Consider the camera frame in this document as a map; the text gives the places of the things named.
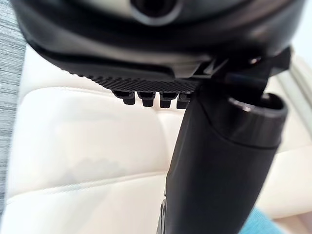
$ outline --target seat seam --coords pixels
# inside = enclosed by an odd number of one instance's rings
[[[94,180],[94,181],[89,181],[89,182],[84,182],[84,183],[69,184],[69,185],[64,185],[64,186],[56,186],[56,187],[51,187],[51,188],[38,189],[38,190],[23,192],[23,193],[14,195],[8,198],[5,204],[6,205],[12,204],[15,202],[15,200],[19,200],[19,199],[22,199],[23,197],[28,197],[30,195],[55,195],[55,194],[70,193],[74,191],[85,191],[85,190],[89,190],[92,188],[100,188],[102,186],[107,186],[111,184],[119,184],[123,182],[135,181],[135,180],[139,180],[142,178],[151,178],[151,177],[156,177],[156,176],[161,176],[161,175],[166,175],[166,174],[167,174],[167,171],[142,173],[142,174],[136,174],[136,175],[130,175],[130,176],[115,177],[115,178],[110,178],[110,179]]]

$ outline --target black cylindrical tube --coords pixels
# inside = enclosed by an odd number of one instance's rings
[[[185,113],[167,175],[163,233],[238,233],[263,186],[286,115],[274,95],[244,104],[217,88],[200,90]]]

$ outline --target stitching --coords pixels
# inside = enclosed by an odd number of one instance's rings
[[[112,184],[119,184],[127,181],[134,181],[142,178],[149,178],[149,177],[156,177],[161,175],[166,175],[167,172],[161,171],[161,172],[153,172],[153,173],[143,173],[143,174],[137,174],[137,175],[130,175],[130,176],[124,176],[124,177],[116,177],[116,178],[110,178],[110,179],[104,179],[104,180],[95,180],[85,183],[77,183],[77,184],[70,184],[70,185],[64,185],[59,187],[53,187],[53,188],[45,188],[40,189],[36,191],[29,191],[20,193],[18,195],[14,195],[13,197],[7,199],[6,205],[14,203],[16,200],[20,199],[26,199],[29,196],[32,195],[55,195],[55,194],[63,194],[63,193],[70,193],[74,191],[85,191],[90,190],[93,188],[100,188],[103,186],[108,186]]]
[[[33,90],[33,91],[29,92],[28,94],[26,94],[24,98],[26,98],[28,95],[30,95],[32,93],[36,93],[37,91],[42,92],[42,90],[46,90],[46,89],[51,89],[51,90],[55,89],[55,90],[59,90],[59,91],[83,93],[83,94],[95,94],[95,95],[99,95],[99,96],[109,96],[109,97],[113,98],[113,93],[112,93],[112,95],[110,95],[110,93],[106,93],[106,92],[100,92],[100,91],[88,90],[88,89],[82,89],[82,88],[74,88],[74,87],[69,87],[69,86],[56,86],[56,87],[39,88],[39,89]]]

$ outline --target black plastic housing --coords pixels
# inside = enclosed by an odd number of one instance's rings
[[[192,92],[200,83],[193,75],[215,58],[248,61],[281,53],[305,1],[242,1],[219,14],[162,27],[69,0],[11,2],[28,43],[63,70],[118,91]]]

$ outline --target teal fabric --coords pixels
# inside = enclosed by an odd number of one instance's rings
[[[283,234],[260,210],[254,209],[239,234]]]

